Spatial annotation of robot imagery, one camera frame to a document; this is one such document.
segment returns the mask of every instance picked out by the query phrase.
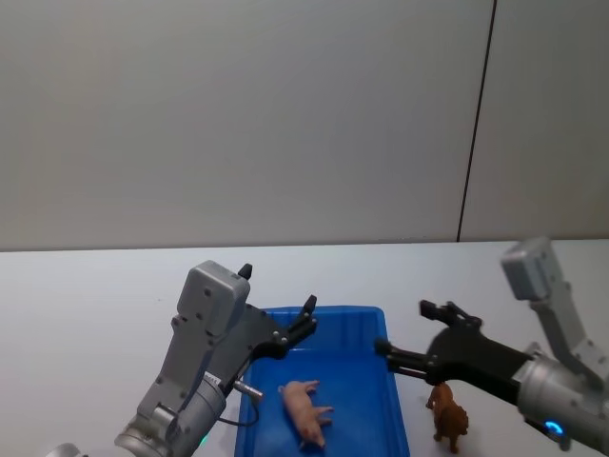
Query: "plastic bin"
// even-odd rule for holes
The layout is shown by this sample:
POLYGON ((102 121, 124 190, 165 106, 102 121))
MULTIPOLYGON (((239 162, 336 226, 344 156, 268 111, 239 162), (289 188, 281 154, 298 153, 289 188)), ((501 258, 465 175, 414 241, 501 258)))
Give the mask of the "plastic bin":
MULTIPOLYGON (((299 308, 272 308, 268 313, 288 325, 299 308)), ((256 361, 244 376, 246 384, 261 390, 260 420, 240 427, 235 457, 407 457, 395 377, 384 359, 374 353, 374 339, 386 337, 383 312, 372 307, 317 307, 316 332, 292 349, 284 360, 256 361), (326 416, 333 424, 323 427, 326 446, 300 449, 300 437, 284 411, 279 386, 289 381, 318 379, 314 406, 333 406, 326 416)), ((240 422, 254 412, 242 398, 240 422)))

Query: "toy pig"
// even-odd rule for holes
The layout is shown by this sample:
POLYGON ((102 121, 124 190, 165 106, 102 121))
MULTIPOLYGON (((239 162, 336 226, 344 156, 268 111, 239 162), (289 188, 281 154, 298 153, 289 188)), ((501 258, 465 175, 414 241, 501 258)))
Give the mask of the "toy pig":
POLYGON ((301 448, 312 443, 321 448, 325 447, 322 426, 332 423, 332 419, 322 417, 325 412, 333 411, 333 407, 313 407, 308 394, 315 392, 319 381, 299 383, 292 381, 285 387, 280 386, 279 392, 284 396, 284 406, 301 436, 301 448))

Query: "gray robot arm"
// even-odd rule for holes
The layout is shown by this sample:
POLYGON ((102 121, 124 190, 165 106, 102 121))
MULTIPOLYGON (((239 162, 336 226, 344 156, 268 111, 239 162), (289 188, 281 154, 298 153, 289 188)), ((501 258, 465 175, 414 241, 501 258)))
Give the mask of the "gray robot arm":
POLYGON ((609 455, 609 361, 586 337, 550 240, 537 238, 508 250, 501 264, 514 295, 528 300, 556 359, 539 345, 525 352, 481 333, 482 320, 454 303, 421 301, 421 316, 447 325, 426 354, 375 342, 389 370, 436 385, 460 379, 518 407, 525 422, 570 448, 571 440, 609 455))
POLYGON ((193 268, 171 320, 174 334, 161 372, 116 447, 82 453, 72 444, 48 457, 190 457, 226 407, 234 388, 262 394, 239 379, 260 357, 283 358, 315 331, 311 295, 288 328, 246 303, 251 266, 238 274, 207 261, 193 268))
POLYGON ((562 278, 550 240, 536 238, 508 250, 501 259, 518 300, 528 300, 540 318, 558 360, 537 345, 516 373, 518 408, 527 422, 568 449, 575 439, 609 455, 609 362, 584 331, 562 278))

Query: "white table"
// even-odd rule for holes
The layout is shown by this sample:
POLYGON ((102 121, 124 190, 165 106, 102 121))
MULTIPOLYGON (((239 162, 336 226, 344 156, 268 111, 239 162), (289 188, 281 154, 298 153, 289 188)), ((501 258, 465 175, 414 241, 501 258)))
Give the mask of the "white table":
MULTIPOLYGON (((455 301, 508 346, 537 340, 547 348, 536 315, 513 299, 503 277, 499 257, 511 245, 2 253, 0 455, 42 456, 65 441, 82 450, 110 446, 160 369, 188 270, 206 259, 232 269, 252 263, 249 301, 258 307, 300 305, 310 293, 320 305, 378 306, 402 348, 425 352, 442 329, 418 315, 422 298, 455 301)), ((589 335, 609 350, 609 241, 559 242, 555 249, 589 335)), ((404 376, 397 383, 411 454, 449 455, 446 443, 432 439, 423 405, 430 387, 404 376)), ((470 417, 461 455, 560 455, 514 407, 463 383, 451 386, 470 417)), ((234 393, 225 416, 235 418, 238 409, 234 393)), ((195 455, 232 456, 236 431, 217 424, 195 455)), ((571 455, 598 454, 575 443, 571 455)))

